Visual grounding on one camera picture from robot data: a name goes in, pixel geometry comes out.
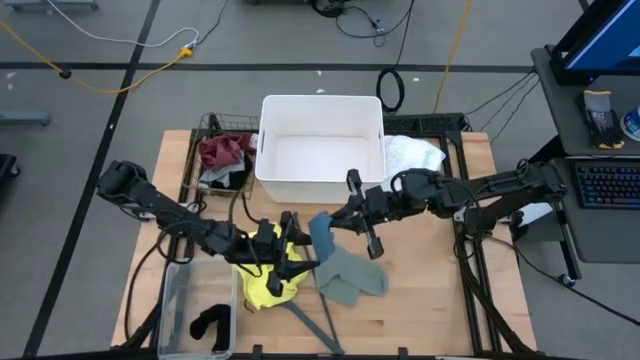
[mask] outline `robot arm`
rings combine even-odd
[[[450,218],[465,211],[466,235],[490,232],[496,222],[525,205],[555,202],[564,197],[566,187],[555,168],[546,163],[521,163],[514,171],[460,180],[426,169],[410,169],[398,173],[391,183],[400,180],[401,190],[383,191],[375,186],[362,191],[357,170],[347,174],[351,196],[347,204],[332,214],[332,227],[342,228],[367,237],[369,256],[382,256],[384,248],[374,226],[402,220],[428,210],[440,218]],[[501,197],[480,208],[478,201]]]
[[[228,221],[201,219],[147,181],[140,166],[130,162],[113,161],[98,181],[97,195],[116,206],[135,212],[148,212],[156,217],[158,226],[168,235],[188,236],[207,254],[224,256],[230,264],[273,264],[267,287],[274,296],[282,294],[281,280],[318,266],[316,261],[289,261],[287,243],[310,245],[311,238],[300,231],[295,214],[283,212],[277,237],[274,225],[267,219],[258,224],[256,236],[249,238],[245,231]]]

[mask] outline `yellow extension cord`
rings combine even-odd
[[[462,20],[460,20],[460,25],[458,25],[458,32],[456,33],[455,40],[453,40],[451,52],[449,53],[449,60],[447,61],[447,66],[444,68],[444,75],[442,76],[442,80],[440,81],[440,88],[438,89],[438,94],[436,95],[436,104],[433,107],[434,114],[438,112],[438,106],[440,106],[440,95],[442,94],[442,90],[444,89],[444,84],[447,82],[447,76],[449,76],[449,67],[453,63],[453,58],[456,56],[456,51],[458,51],[460,38],[462,37],[464,26],[466,25],[467,18],[469,17],[469,13],[471,12],[471,3],[472,0],[467,0],[467,4],[464,6],[464,14],[462,15]]]
[[[29,45],[26,41],[24,41],[24,39],[22,39],[20,37],[20,35],[18,35],[7,23],[5,23],[4,21],[0,21],[0,26],[2,26],[8,33],[9,35],[11,35],[14,39],[16,39],[17,42],[20,43],[20,45],[24,46],[25,48],[27,48],[27,50],[31,51],[31,53],[33,55],[35,55],[38,59],[40,59],[40,61],[42,61],[43,63],[49,65],[49,67],[51,67],[53,70],[57,71],[59,74],[64,73],[65,71],[63,69],[61,69],[59,66],[57,66],[56,64],[54,64],[53,62],[51,62],[49,59],[47,59],[46,57],[44,57],[42,54],[40,54],[38,52],[38,50],[34,49],[31,45]],[[122,88],[122,89],[100,89],[97,88],[89,83],[87,83],[86,81],[82,80],[82,79],[78,79],[76,77],[70,77],[69,80],[73,81],[74,83],[85,87],[87,89],[93,90],[95,92],[101,93],[101,94],[120,94],[126,91],[129,91],[135,87],[138,87],[140,84],[142,84],[145,80],[147,80],[148,78],[152,77],[153,75],[161,72],[162,70],[166,70],[168,68],[170,68],[171,66],[173,66],[174,64],[176,64],[178,61],[186,58],[186,57],[190,57],[193,56],[193,51],[191,49],[187,49],[185,47],[180,48],[180,53],[178,54],[178,56],[173,59],[173,61],[171,61],[170,63],[156,69],[153,70],[152,72],[148,73],[147,75],[143,76],[140,80],[136,81],[135,83]]]

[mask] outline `keyboard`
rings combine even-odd
[[[385,135],[421,137],[430,133],[462,131],[464,114],[388,115],[384,117]]]
[[[583,208],[640,210],[640,162],[575,161],[574,170]]]

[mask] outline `red cloth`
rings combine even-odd
[[[251,134],[220,135],[200,142],[198,152],[205,168],[217,170],[244,161],[243,150],[253,154],[255,150],[249,146],[250,141]]]

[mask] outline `metal wire basket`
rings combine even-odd
[[[198,147],[202,141],[224,134],[257,133],[259,126],[260,117],[258,116],[218,114],[215,112],[202,115],[198,127],[191,132],[187,166],[191,166],[192,175],[183,186],[209,196],[234,195],[238,190],[209,188],[200,183],[200,178],[206,169],[200,158]],[[255,157],[251,156],[251,160],[255,164]],[[251,169],[241,189],[247,198],[251,198],[254,181],[254,171]]]

